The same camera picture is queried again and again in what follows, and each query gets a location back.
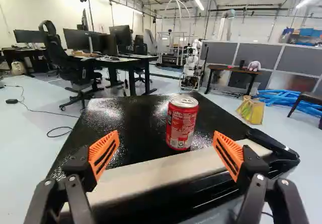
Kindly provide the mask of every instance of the cubicle partition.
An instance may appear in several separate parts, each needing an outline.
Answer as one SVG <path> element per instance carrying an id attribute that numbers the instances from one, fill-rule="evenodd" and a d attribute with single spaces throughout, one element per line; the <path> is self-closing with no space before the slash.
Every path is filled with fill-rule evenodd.
<path id="1" fill-rule="evenodd" d="M 260 44 L 204 41 L 200 59 L 206 57 L 207 64 L 245 65 L 259 61 L 262 74 L 257 76 L 259 89 L 286 89 L 316 92 L 322 95 L 322 48 L 289 44 Z M 229 73 L 224 85 L 246 89 L 249 75 Z"/>

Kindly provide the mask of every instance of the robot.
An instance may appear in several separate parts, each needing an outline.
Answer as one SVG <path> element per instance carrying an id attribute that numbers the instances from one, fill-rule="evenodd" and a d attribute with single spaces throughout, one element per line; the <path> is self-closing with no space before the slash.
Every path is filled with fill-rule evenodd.
<path id="1" fill-rule="evenodd" d="M 180 87 L 182 90 L 199 90 L 203 68 L 203 62 L 199 60 L 199 49 L 201 46 L 202 43 L 198 39 L 195 39 L 192 46 L 187 48 L 189 53 L 183 68 L 182 79 L 180 79 Z"/>

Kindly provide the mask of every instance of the white wall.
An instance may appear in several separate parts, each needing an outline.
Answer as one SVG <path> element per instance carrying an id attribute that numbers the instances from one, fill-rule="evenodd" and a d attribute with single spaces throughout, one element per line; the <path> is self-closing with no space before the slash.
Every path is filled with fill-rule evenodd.
<path id="1" fill-rule="evenodd" d="M 4 17 L 0 15 L 0 48 L 16 44 L 14 29 L 38 30 L 38 25 L 43 20 L 54 23 L 62 44 L 66 47 L 62 29 L 76 29 L 76 25 L 81 23 L 83 9 L 88 12 L 89 8 L 88 2 L 81 3 L 79 0 L 0 0 L 0 5 L 4 14 Z M 142 34 L 142 15 L 134 13 L 133 20 L 133 10 L 117 4 L 113 4 L 112 8 L 114 25 L 128 24 L 130 28 L 133 25 L 133 36 Z M 109 27 L 113 26 L 109 1 L 91 0 L 91 9 L 94 30 L 109 33 Z M 148 22 L 148 18 L 150 17 L 145 16 L 145 21 Z"/>
<path id="2" fill-rule="evenodd" d="M 206 39 L 211 39 L 213 36 L 217 38 L 220 18 L 218 16 L 216 25 L 215 17 L 210 17 L 207 27 Z M 192 25 L 192 34 L 194 33 L 195 38 L 203 38 L 206 28 L 206 18 L 197 18 L 196 26 L 194 26 L 194 19 L 182 19 L 181 31 L 189 32 L 189 23 Z M 278 17 L 272 32 L 272 36 L 269 40 L 270 43 L 277 43 L 282 31 L 286 27 L 290 27 L 293 21 L 293 17 Z M 293 28 L 300 28 L 303 18 L 295 18 L 293 22 Z M 274 17 L 265 16 L 253 16 L 245 17 L 243 23 L 242 17 L 235 17 L 232 22 L 231 30 L 231 40 L 240 42 L 252 42 L 253 40 L 258 40 L 258 42 L 268 42 L 268 36 L 272 30 L 272 24 L 274 22 Z M 161 31 L 162 19 L 157 20 L 157 31 Z M 303 27 L 308 28 L 322 28 L 322 19 L 310 19 L 307 18 Z M 179 19 L 176 19 L 176 27 L 174 29 L 174 19 L 163 19 L 163 31 L 172 29 L 175 31 L 179 30 Z"/>

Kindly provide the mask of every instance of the stuffed toy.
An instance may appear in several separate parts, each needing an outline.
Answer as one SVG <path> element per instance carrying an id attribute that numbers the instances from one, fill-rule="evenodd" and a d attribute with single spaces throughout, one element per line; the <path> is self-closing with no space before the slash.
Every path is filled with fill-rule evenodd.
<path id="1" fill-rule="evenodd" d="M 252 71 L 260 71 L 261 70 L 261 63 L 259 61 L 252 61 L 248 67 L 248 70 L 252 70 Z"/>

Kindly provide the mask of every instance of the can lid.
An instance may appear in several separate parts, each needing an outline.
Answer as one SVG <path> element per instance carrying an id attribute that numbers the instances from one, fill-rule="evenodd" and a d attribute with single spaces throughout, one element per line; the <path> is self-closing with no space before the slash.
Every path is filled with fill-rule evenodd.
<path id="1" fill-rule="evenodd" d="M 170 102 L 177 107 L 192 108 L 198 106 L 198 101 L 189 96 L 175 96 Z"/>

